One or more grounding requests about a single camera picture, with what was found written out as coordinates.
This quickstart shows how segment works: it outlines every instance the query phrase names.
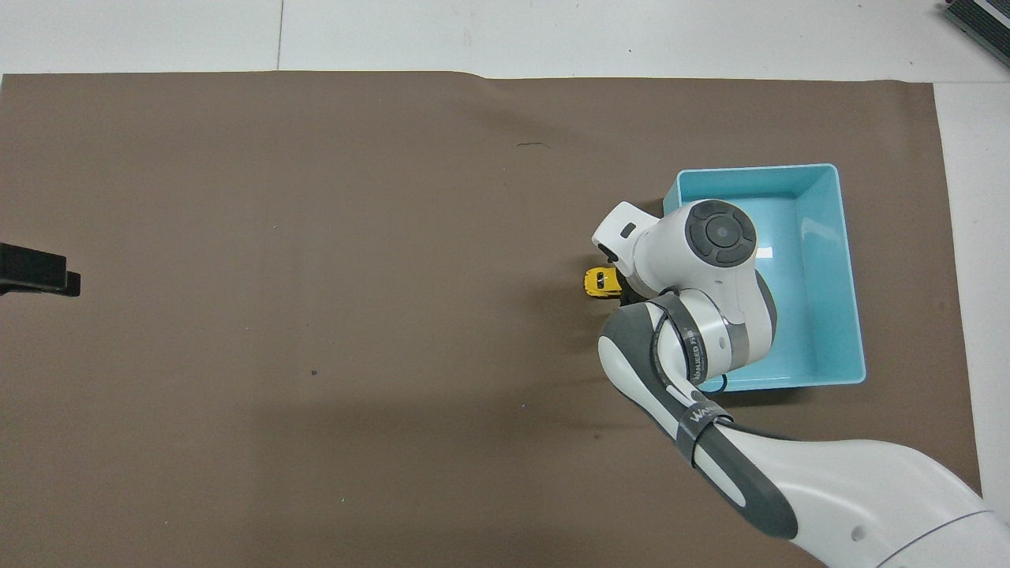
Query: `plastic bin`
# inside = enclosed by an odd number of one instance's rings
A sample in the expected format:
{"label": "plastic bin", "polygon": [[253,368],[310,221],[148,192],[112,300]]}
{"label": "plastic bin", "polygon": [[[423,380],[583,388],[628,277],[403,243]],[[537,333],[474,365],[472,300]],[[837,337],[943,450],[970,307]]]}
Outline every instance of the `plastic bin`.
{"label": "plastic bin", "polygon": [[[729,201],[758,229],[756,267],[779,310],[768,356],[727,375],[726,390],[858,383],[863,338],[838,171],[831,164],[685,170],[663,201]],[[705,390],[721,386],[710,379]]]}

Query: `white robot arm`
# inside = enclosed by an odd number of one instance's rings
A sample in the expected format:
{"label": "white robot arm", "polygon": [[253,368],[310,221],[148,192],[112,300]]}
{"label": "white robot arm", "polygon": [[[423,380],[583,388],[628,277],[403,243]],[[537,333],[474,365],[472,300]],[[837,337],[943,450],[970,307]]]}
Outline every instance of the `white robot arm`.
{"label": "white robot arm", "polygon": [[658,219],[621,203],[593,234],[645,301],[604,324],[600,361],[751,525],[831,568],[1010,566],[1010,528],[915,450],[745,429],[696,388],[768,354],[775,302],[749,217],[714,199]]}

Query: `brown table surface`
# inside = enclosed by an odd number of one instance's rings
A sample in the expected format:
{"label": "brown table surface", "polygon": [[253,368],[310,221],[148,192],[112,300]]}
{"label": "brown table surface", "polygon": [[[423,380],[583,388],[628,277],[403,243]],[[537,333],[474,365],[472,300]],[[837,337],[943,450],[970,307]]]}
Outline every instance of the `brown table surface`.
{"label": "brown table surface", "polygon": [[817,566],[610,386],[581,280],[682,169],[822,162],[868,378],[720,400],[978,489],[929,85],[6,76],[0,240],[83,292],[0,300],[0,565]]}

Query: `white floor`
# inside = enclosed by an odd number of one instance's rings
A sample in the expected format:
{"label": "white floor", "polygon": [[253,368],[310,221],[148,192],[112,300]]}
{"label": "white floor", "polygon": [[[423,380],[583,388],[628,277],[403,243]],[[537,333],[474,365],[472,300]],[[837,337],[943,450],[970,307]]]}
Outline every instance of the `white floor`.
{"label": "white floor", "polygon": [[[0,0],[0,74],[451,70],[937,83],[986,499],[1010,518],[1010,69],[916,0]],[[922,428],[931,428],[923,416]]]}

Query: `circular joint cap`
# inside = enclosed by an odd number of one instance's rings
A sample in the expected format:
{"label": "circular joint cap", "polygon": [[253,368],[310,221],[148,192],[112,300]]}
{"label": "circular joint cap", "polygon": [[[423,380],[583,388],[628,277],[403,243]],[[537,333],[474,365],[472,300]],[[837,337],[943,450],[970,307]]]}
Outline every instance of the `circular joint cap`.
{"label": "circular joint cap", "polygon": [[695,204],[686,226],[694,254],[719,268],[742,264],[758,246],[754,224],[739,207],[709,199]]}

